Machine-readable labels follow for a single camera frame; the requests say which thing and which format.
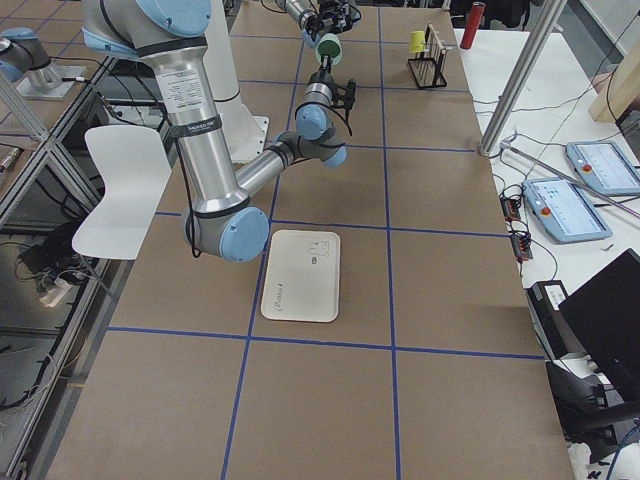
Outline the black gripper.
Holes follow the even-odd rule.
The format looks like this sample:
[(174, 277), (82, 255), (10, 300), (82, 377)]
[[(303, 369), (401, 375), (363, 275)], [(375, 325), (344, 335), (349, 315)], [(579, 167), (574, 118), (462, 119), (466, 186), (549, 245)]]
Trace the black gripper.
[(362, 13), (354, 1), (310, 2), (311, 16), (305, 21), (309, 35), (340, 34), (351, 30), (361, 19)]
[(328, 54), (323, 54), (319, 60), (320, 67), (313, 74), (313, 82), (327, 87), (331, 93), (330, 106), (349, 113), (356, 100), (356, 80), (351, 78), (345, 85), (337, 83), (331, 75), (333, 59)]

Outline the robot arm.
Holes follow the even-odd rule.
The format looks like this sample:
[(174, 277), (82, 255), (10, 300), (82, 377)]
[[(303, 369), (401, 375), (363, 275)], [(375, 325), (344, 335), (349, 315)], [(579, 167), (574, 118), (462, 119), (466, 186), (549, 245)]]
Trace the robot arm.
[(261, 1), (261, 5), (272, 13), (288, 15), (298, 24), (302, 32), (312, 38), (327, 33), (347, 32), (362, 20), (362, 13), (355, 1), (286, 0), (275, 1), (274, 7)]
[(208, 1), (85, 1), (86, 45), (108, 56), (149, 66), (168, 114), (187, 188), (183, 232), (192, 254), (247, 262), (268, 239), (266, 214), (251, 206), (263, 186), (289, 166), (318, 159), (327, 166), (347, 158), (344, 141), (330, 117), (346, 121), (356, 83), (337, 84), (332, 66), (341, 60), (338, 34), (362, 14), (353, 1), (280, 1), (316, 45), (320, 68), (309, 80), (295, 111), (296, 129), (285, 132), (240, 169), (232, 165), (224, 134), (228, 120), (215, 105), (204, 65), (205, 29), (214, 17)]

